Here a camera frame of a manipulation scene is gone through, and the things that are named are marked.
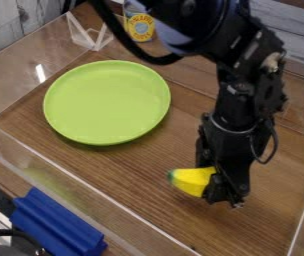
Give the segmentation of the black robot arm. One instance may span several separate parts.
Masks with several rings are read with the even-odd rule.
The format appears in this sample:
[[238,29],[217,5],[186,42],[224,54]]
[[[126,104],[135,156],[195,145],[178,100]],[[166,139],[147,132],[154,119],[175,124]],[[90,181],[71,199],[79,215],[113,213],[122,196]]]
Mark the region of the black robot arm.
[[131,0],[155,21],[169,50],[149,55],[129,38],[106,0],[87,0],[115,39],[142,61],[169,65],[198,55],[216,64],[218,94],[212,111],[201,115],[195,167],[173,170],[170,184],[207,203],[237,208],[249,194],[249,168],[268,144],[278,143],[274,114],[286,102],[284,43],[250,15],[249,0]]

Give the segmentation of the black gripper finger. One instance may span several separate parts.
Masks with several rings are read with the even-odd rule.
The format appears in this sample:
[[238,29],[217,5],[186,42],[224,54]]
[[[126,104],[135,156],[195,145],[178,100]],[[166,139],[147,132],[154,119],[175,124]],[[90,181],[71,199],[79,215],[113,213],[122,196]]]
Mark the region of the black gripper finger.
[[236,192],[221,174],[213,174],[210,176],[209,183],[202,192],[202,198],[209,205],[228,202],[232,208],[241,208],[244,206],[242,196]]
[[195,140],[194,159],[195,159],[195,166],[198,168],[203,168],[214,165],[207,143],[202,135],[199,135]]

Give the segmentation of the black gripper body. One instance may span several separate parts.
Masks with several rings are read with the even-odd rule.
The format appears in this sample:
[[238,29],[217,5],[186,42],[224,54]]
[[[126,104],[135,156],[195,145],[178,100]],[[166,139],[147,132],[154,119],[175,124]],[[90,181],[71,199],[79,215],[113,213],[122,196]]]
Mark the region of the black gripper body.
[[260,157],[269,139],[277,142],[273,120],[265,119],[257,122],[248,130],[226,130],[220,127],[212,114],[201,116],[198,136],[205,137],[213,158],[214,174],[221,174],[245,197],[249,194],[249,168],[254,161],[265,164],[274,155],[276,146],[266,160]]

